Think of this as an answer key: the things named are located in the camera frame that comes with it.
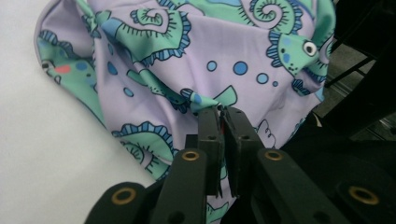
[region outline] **blue dot pattern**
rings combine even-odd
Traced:
[[[117,71],[117,68],[114,66],[113,63],[108,62],[107,63],[107,70],[111,75],[117,75],[119,73],[119,71]]]
[[[238,75],[242,76],[248,71],[248,65],[244,62],[237,62],[233,66],[233,71]]]
[[[84,70],[86,70],[88,68],[88,65],[86,63],[77,63],[76,64],[76,68],[79,71],[84,71]]]
[[[124,93],[125,95],[129,96],[129,97],[134,97],[134,93],[129,90],[128,88],[124,88]]]
[[[210,72],[215,71],[216,68],[218,68],[218,64],[217,64],[216,62],[214,62],[214,61],[210,61],[210,62],[207,64],[207,70],[209,70]]]
[[[285,61],[285,63],[288,63],[290,61],[290,55],[288,53],[285,53],[283,55],[283,61]]]
[[[265,73],[261,73],[257,76],[257,82],[260,84],[265,84],[268,82],[268,75]]]

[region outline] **printed cloth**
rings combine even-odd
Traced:
[[[281,148],[323,101],[334,25],[331,0],[52,0],[35,48],[159,180],[208,106],[243,110],[264,145]],[[233,204],[225,165],[221,179],[207,223]]]

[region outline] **cartoon seahorse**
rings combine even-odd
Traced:
[[[187,108],[189,107],[187,100],[163,84],[148,69],[143,69],[138,74],[129,70],[127,76],[140,85],[149,87],[152,93],[165,97],[175,110],[180,111],[182,114],[187,113]]]
[[[305,9],[305,11],[309,14],[309,17],[311,19],[314,19],[316,17],[316,11],[314,10],[314,1],[312,0],[290,0],[293,4],[297,5],[298,7],[301,7]]]
[[[95,14],[90,6],[84,0],[77,0],[76,2],[84,13],[84,15],[81,16],[81,19],[87,28],[88,33],[90,33],[92,38],[102,38],[100,33],[97,31],[98,24],[96,23]]]
[[[191,24],[185,12],[138,9],[131,13],[134,27],[110,16],[108,11],[97,16],[109,40],[120,42],[134,56],[133,62],[141,62],[146,67],[155,60],[180,58],[190,44]]]
[[[222,207],[213,208],[209,203],[206,204],[206,223],[212,223],[221,219],[228,211],[229,204],[225,203]]]
[[[187,6],[192,6],[207,17],[260,26],[285,34],[297,34],[302,28],[303,12],[293,0],[253,0],[248,6],[244,6],[240,0],[157,1],[171,10],[189,11]]]
[[[193,113],[212,105],[234,105],[237,102],[237,95],[233,86],[227,87],[213,99],[200,95],[191,89],[183,89],[180,94],[189,100],[190,109]]]
[[[316,31],[312,37],[312,41],[318,46],[320,56],[315,63],[304,69],[318,83],[326,80],[332,49],[335,20],[329,20],[329,18],[335,18],[335,10],[329,10],[329,8],[334,8],[332,1],[320,1],[317,13],[323,16],[317,17]]]
[[[323,82],[326,80],[331,49],[332,35],[328,37],[328,39],[322,46],[320,46],[319,58],[315,61],[315,63],[304,68],[305,72],[309,76],[311,76],[316,82]]]
[[[73,93],[104,124],[96,92],[96,73],[90,59],[80,58],[69,42],[59,41],[49,30],[39,34],[37,45],[47,74]]]
[[[272,45],[266,53],[269,58],[274,59],[271,65],[273,67],[285,67],[294,77],[301,69],[318,58],[316,45],[301,36],[284,35],[271,31],[268,37]]]
[[[134,143],[121,143],[155,180],[160,180],[168,175],[170,165],[159,160],[152,153],[144,150],[139,145]]]
[[[124,124],[120,131],[113,131],[112,134],[166,161],[172,161],[178,152],[173,148],[173,137],[167,128],[163,125],[154,126],[149,121],[139,126]]]
[[[291,82],[291,86],[293,89],[301,96],[309,95],[311,94],[311,91],[308,89],[304,88],[304,82],[300,79],[294,79]]]
[[[250,12],[260,27],[283,34],[297,35],[303,27],[303,12],[292,0],[253,0],[250,2]]]

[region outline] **white background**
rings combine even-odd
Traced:
[[[34,50],[49,0],[1,1],[0,223],[83,223],[111,186],[149,175],[80,102],[41,70]]]

